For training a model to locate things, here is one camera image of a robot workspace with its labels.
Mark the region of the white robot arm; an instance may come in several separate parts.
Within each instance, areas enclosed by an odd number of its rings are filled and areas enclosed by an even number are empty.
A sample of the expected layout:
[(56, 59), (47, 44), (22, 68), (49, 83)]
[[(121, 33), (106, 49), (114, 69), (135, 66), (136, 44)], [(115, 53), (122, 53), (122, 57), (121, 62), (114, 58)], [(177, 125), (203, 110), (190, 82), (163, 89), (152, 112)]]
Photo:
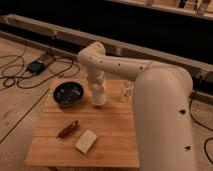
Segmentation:
[(179, 66), (154, 60), (108, 56), (100, 42), (78, 53), (94, 81), (105, 71), (134, 83), (139, 171), (197, 171), (189, 96), (193, 82)]

